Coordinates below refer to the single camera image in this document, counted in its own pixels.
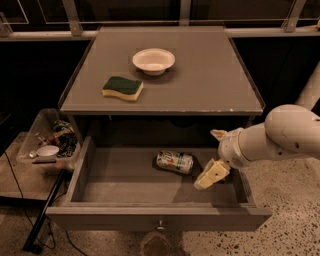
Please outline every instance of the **soda can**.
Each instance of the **soda can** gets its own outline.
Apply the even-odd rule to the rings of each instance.
[[[193,166],[193,157],[184,153],[163,150],[158,153],[156,163],[166,170],[190,174]]]

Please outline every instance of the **cable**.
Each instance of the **cable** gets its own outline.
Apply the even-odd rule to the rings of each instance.
[[[7,153],[4,152],[4,154],[5,154],[6,158],[7,158],[8,163],[9,163],[9,166],[10,166],[11,172],[12,172],[12,174],[13,174],[13,177],[14,177],[16,183],[17,183],[18,189],[19,189],[20,194],[21,194],[21,198],[24,199],[24,196],[23,196],[23,193],[22,193],[20,184],[19,184],[18,179],[17,179],[17,177],[16,177],[16,175],[15,175],[15,173],[14,173],[14,171],[13,171],[13,168],[12,168],[12,165],[11,165],[11,161],[10,161]],[[62,193],[61,195],[57,196],[57,197],[54,199],[54,201],[56,201],[58,198],[60,198],[61,196],[65,195],[65,194],[66,194],[66,192],[64,192],[64,193]],[[33,223],[32,223],[32,221],[31,221],[31,219],[30,219],[30,217],[29,217],[29,215],[28,215],[28,213],[27,213],[26,208],[23,207],[23,209],[24,209],[24,212],[25,212],[25,214],[26,214],[27,219],[29,220],[29,222],[31,223],[31,226],[33,227]],[[55,249],[55,247],[56,247],[56,241],[55,241],[55,238],[54,238],[52,229],[51,229],[51,222],[48,222],[47,225],[48,225],[48,228],[49,228],[49,235],[52,237],[53,247],[50,247],[50,246],[42,243],[38,238],[37,238],[37,241],[38,241],[42,246],[45,246],[45,247],[53,250],[53,249]],[[70,239],[70,237],[69,237],[68,231],[66,231],[66,235],[67,235],[68,242],[73,246],[74,249],[76,249],[76,250],[77,250],[78,252],[80,252],[82,255],[88,256],[88,255],[87,255],[86,253],[84,253],[81,249],[79,249],[76,245],[74,245],[74,243],[71,241],[71,239]]]
[[[73,246],[74,249],[76,249],[78,252],[80,252],[83,256],[88,256],[88,254],[84,253],[81,249],[79,249],[76,245],[74,245],[74,243],[71,241],[71,239],[69,237],[68,231],[66,231],[66,236],[67,236],[68,242]]]
[[[23,196],[23,193],[22,193],[22,189],[21,189],[20,184],[19,184],[19,182],[18,182],[18,179],[17,179],[17,177],[16,177],[16,175],[15,175],[15,173],[14,173],[14,171],[13,171],[13,167],[12,167],[11,161],[10,161],[8,155],[7,155],[7,152],[4,152],[4,155],[5,155],[6,158],[7,158],[8,164],[9,164],[9,166],[10,166],[10,170],[11,170],[12,175],[13,175],[13,177],[14,177],[14,179],[15,179],[15,181],[16,181],[16,184],[17,184],[17,186],[18,186],[18,189],[19,189],[19,192],[20,192],[20,195],[21,195],[21,199],[24,199],[24,196]],[[27,209],[26,209],[25,207],[23,207],[23,210],[24,210],[24,213],[25,213],[28,221],[30,222],[31,226],[33,227],[33,223],[32,223],[32,221],[31,221],[31,218],[30,218],[29,215],[28,215]],[[53,250],[53,249],[55,249],[55,247],[56,247],[56,241],[55,241],[55,238],[54,238],[52,229],[51,229],[51,224],[50,224],[50,222],[48,222],[48,228],[49,228],[49,235],[52,237],[53,247],[50,247],[50,246],[42,243],[38,238],[37,238],[37,241],[38,241],[42,246],[45,246],[45,247]]]

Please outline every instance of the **green sponge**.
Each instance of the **green sponge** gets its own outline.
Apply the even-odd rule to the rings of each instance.
[[[102,95],[118,97],[128,101],[135,101],[142,91],[142,88],[142,81],[130,80],[120,76],[112,76],[103,86]]]

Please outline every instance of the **floor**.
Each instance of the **floor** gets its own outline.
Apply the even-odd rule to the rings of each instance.
[[[6,153],[24,197],[45,199],[54,177],[16,161],[24,136],[20,134]],[[260,161],[242,171],[249,180],[256,205],[272,210],[271,218],[255,232],[69,231],[67,234],[55,223],[46,221],[39,235],[39,241],[45,244],[41,246],[41,255],[320,255],[320,161],[313,158]],[[0,177],[0,195],[21,196],[5,155],[0,158]],[[26,211],[34,222],[37,211],[29,208]],[[22,250],[31,228],[23,208],[0,206],[0,255],[33,255]]]

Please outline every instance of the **crushed can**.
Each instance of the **crushed can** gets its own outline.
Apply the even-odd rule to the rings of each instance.
[[[157,155],[156,163],[162,169],[190,174],[193,166],[193,157],[171,150],[162,150]]]

